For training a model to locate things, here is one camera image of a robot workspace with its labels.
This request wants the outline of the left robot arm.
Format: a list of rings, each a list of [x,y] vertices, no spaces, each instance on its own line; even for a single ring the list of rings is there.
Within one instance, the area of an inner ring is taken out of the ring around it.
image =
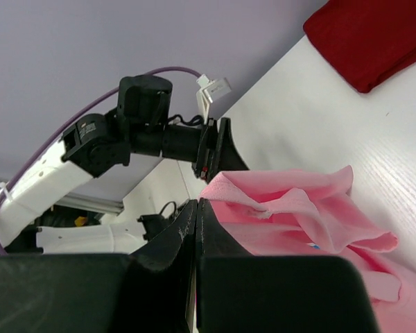
[[[204,74],[196,82],[198,113],[190,121],[169,115],[173,86],[156,69],[122,78],[113,90],[114,109],[94,114],[86,107],[61,126],[0,186],[0,254],[48,208],[112,167],[128,166],[133,154],[190,162],[205,182],[221,171],[246,170],[231,121],[209,116],[211,104],[229,94],[229,83]]]

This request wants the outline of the pink t-shirt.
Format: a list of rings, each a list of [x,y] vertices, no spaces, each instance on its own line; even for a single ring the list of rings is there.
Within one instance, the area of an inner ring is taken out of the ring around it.
[[[416,273],[387,258],[397,236],[353,202],[350,166],[335,173],[224,171],[200,193],[253,255],[336,255],[362,275],[382,332],[416,332]]]

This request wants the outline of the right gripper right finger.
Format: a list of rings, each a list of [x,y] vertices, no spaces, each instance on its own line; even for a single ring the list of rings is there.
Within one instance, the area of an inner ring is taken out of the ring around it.
[[[254,256],[218,222],[196,215],[200,332],[379,332],[359,272],[336,256]]]

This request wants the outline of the red folded t-shirt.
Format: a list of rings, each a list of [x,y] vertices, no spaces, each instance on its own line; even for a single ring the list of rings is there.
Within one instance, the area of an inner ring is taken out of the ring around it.
[[[328,1],[303,29],[320,55],[363,94],[416,63],[416,1]]]

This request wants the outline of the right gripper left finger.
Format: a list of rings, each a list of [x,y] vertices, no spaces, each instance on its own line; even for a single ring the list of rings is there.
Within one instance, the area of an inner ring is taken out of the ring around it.
[[[0,332],[190,332],[197,210],[129,255],[0,255]]]

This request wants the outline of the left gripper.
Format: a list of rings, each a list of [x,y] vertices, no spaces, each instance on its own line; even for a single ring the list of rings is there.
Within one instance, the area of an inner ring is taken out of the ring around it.
[[[249,168],[237,151],[230,118],[208,118],[200,129],[200,141],[192,170],[200,180],[212,180],[221,171],[247,171]]]

